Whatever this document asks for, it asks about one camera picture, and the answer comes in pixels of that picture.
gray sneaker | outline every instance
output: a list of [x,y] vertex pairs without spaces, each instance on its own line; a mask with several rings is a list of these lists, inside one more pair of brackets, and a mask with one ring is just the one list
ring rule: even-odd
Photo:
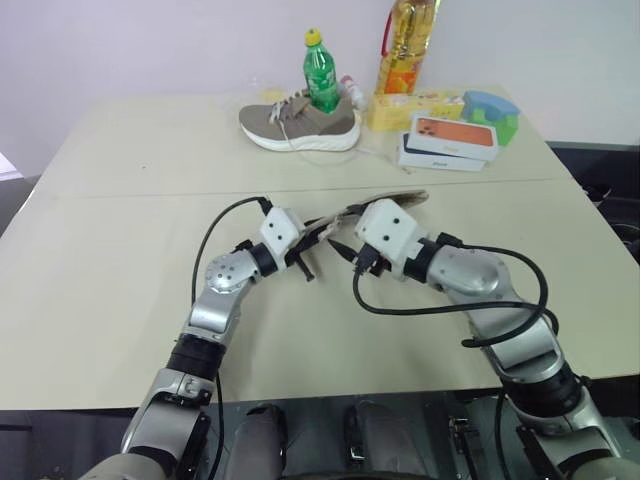
[[303,91],[274,105],[246,106],[238,117],[251,140],[277,152],[344,151],[360,137],[360,123],[350,99],[344,96],[331,113],[311,105],[311,99]]

small white bottle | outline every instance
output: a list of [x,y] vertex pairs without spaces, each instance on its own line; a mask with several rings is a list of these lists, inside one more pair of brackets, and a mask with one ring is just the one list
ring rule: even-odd
[[340,79],[341,90],[344,90],[351,98],[351,103],[357,110],[364,112],[367,109],[367,96],[350,75]]

shoe sole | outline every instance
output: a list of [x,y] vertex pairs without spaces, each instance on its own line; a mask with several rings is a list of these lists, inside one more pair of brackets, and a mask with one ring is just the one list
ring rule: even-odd
[[291,140],[272,140],[251,133],[240,125],[244,133],[254,143],[274,152],[293,152],[298,150],[322,150],[328,152],[344,152],[353,147],[360,138],[360,123],[356,121],[351,130],[342,135],[307,135]]

green bottle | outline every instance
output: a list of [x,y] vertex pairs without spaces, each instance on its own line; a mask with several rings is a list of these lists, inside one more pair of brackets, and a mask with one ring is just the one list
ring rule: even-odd
[[340,101],[333,57],[322,45],[322,36],[316,28],[310,29],[304,35],[304,43],[307,45],[304,78],[307,81],[311,104],[324,113],[331,113]]

bottle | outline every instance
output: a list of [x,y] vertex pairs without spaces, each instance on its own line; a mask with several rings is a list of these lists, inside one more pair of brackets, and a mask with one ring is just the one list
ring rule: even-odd
[[[440,0],[396,0],[382,40],[376,93],[412,93],[424,60]],[[393,22],[393,44],[386,50]]]
[[342,90],[349,95],[351,104],[356,107],[357,110],[364,112],[367,109],[367,97],[353,78],[351,78],[351,75],[344,75],[340,79],[338,87],[341,87]]
[[303,70],[311,104],[324,113],[331,113],[340,101],[333,57],[322,45],[322,36],[316,28],[307,31],[304,43],[307,45],[307,54]]

